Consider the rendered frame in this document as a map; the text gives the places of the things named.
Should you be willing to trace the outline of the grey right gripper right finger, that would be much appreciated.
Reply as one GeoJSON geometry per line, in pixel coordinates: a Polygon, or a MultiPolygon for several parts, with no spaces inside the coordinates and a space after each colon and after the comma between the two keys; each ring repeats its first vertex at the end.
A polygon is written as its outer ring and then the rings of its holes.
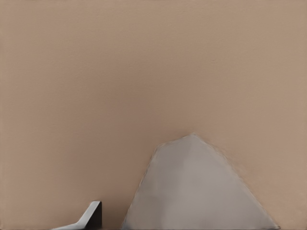
{"type": "Polygon", "coordinates": [[[156,148],[125,230],[277,230],[226,158],[191,134],[156,148]]]}

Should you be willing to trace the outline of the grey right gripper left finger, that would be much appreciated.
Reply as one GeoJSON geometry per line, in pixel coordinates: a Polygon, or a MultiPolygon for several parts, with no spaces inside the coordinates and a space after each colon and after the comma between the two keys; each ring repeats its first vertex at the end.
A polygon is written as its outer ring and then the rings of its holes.
{"type": "Polygon", "coordinates": [[[100,230],[102,229],[102,202],[93,201],[81,218],[73,224],[51,230],[100,230]]]}

